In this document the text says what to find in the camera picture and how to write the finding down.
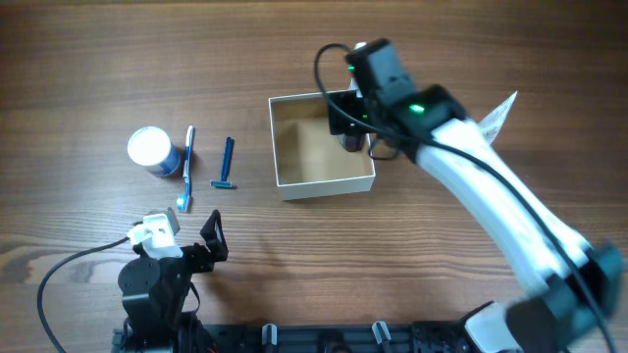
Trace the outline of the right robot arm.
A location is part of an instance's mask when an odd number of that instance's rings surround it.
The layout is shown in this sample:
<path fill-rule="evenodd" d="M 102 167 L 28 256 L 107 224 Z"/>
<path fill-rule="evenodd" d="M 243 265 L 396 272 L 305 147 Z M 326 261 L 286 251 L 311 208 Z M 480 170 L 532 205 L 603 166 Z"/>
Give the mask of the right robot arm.
<path fill-rule="evenodd" d="M 358 94 L 325 92 L 331 134 L 373 135 L 444 185 L 502 252 L 525 290 L 487 303 L 461 319 L 436 324 L 460 352 L 565 352 L 608 327 L 618 303 L 623 257 L 594 248 L 557 218 L 507 166 L 442 86 L 420 89 L 395 47 L 380 38 L 345 49 Z"/>

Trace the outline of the blue white toothbrush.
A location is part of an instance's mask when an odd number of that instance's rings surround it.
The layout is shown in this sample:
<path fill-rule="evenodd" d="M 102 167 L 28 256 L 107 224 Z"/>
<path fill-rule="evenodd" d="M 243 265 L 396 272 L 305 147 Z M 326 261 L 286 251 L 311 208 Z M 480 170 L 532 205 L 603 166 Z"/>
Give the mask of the blue white toothbrush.
<path fill-rule="evenodd" d="M 193 149 L 193 140 L 195 135 L 195 127 L 189 126 L 185 137 L 185 159 L 183 163 L 183 181 L 184 192 L 177 199 L 177 208 L 179 211 L 188 213 L 192 201 L 191 196 L 191 178 L 190 178 L 190 165 Z"/>

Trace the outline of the white blue round jar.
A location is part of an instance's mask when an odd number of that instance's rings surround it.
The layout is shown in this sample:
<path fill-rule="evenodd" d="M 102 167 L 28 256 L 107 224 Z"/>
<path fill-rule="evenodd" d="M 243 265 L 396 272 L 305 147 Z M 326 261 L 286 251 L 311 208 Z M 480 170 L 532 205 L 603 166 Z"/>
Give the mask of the white blue round jar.
<path fill-rule="evenodd" d="M 127 146 L 131 160 L 156 177 L 168 177 L 181 163 L 169 135 L 157 126 L 145 126 L 132 134 Z"/>

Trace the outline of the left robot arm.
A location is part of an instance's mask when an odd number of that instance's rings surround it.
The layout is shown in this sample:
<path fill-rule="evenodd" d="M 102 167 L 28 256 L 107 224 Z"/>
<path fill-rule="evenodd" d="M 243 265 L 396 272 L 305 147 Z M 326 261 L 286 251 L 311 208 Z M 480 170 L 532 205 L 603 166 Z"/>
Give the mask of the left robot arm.
<path fill-rule="evenodd" d="M 229 249 L 215 210 L 202 227 L 201 243 L 180 247 L 175 211 L 153 210 L 128 232 L 138 257 L 121 270 L 118 285 L 127 312 L 114 332 L 114 352 L 218 352 L 218 343 L 203 327 L 197 309 L 185 311 L 189 293 L 198 291 L 191 278 L 210 273 L 228 259 Z"/>

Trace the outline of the blue disposable razor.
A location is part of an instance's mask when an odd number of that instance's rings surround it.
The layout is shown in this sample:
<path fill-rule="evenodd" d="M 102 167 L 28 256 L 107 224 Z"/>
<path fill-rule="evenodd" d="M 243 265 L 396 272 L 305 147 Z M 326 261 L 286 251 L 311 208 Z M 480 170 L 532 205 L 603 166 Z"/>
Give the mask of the blue disposable razor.
<path fill-rule="evenodd" d="M 221 178 L 219 180 L 210 181 L 210 184 L 215 188 L 220 188 L 220 189 L 235 189 L 236 188 L 236 186 L 232 182 L 228 181 L 234 145 L 235 145 L 235 141 L 230 136 L 228 136 L 226 139 L 226 146 L 225 146 L 223 164 L 222 164 L 222 169 L 221 169 Z"/>

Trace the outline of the dark spray bottle clear cap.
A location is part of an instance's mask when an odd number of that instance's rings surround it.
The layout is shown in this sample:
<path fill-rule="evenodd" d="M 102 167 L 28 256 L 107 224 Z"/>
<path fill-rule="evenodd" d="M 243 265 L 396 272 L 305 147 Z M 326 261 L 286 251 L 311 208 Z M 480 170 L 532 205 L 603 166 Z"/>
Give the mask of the dark spray bottle clear cap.
<path fill-rule="evenodd" d="M 347 152 L 359 152 L 364 148 L 365 134 L 340 134 L 338 136 L 340 145 Z"/>

